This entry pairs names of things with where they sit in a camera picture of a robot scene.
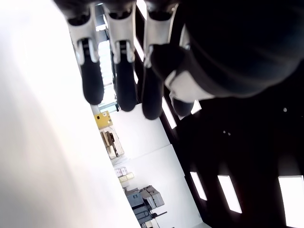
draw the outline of office printer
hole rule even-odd
[[[125,194],[140,225],[167,213],[158,215],[151,212],[152,209],[165,204],[161,194],[152,185],[140,190],[127,191]]]

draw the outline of yellow box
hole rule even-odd
[[[112,120],[108,111],[94,115],[98,129],[104,129],[105,127],[112,126]]]

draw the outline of dark ceiling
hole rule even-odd
[[[137,9],[136,35],[141,46],[143,27],[144,18]],[[181,28],[178,10],[171,42],[178,44]],[[139,102],[142,67],[136,53]],[[174,115],[177,127],[173,130],[161,115],[201,217],[212,228],[286,227],[278,176],[304,174],[303,74],[301,64],[287,80],[255,97],[201,101],[202,110],[196,114],[181,121]],[[173,113],[166,88],[164,96]],[[207,201],[199,198],[190,171],[198,173]],[[242,214],[229,209],[217,177],[221,174],[230,176]]]

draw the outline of box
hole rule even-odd
[[[128,180],[128,178],[126,176],[119,177],[118,179],[121,183]]]
[[[127,169],[125,167],[121,168],[120,171],[122,172],[123,176],[128,174]]]
[[[134,174],[132,172],[130,172],[126,175],[126,177],[128,180],[130,180],[130,179],[134,178]]]
[[[122,172],[120,171],[120,169],[115,170],[116,176],[117,177],[121,177],[122,176]]]

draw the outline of wall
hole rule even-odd
[[[50,0],[14,3],[0,7],[0,227],[139,228],[64,16]]]
[[[160,227],[192,228],[201,223],[184,172],[160,120],[145,119],[141,104],[130,113],[111,114],[111,119],[125,156],[130,158],[115,167],[126,167],[134,173],[129,190],[153,185],[161,193],[165,205],[153,212],[168,213],[157,218]]]
[[[162,123],[147,120],[138,104],[131,112],[111,113],[117,135],[128,158],[136,158],[170,144]]]
[[[194,226],[193,228],[211,228],[206,223],[199,223],[198,225]]]

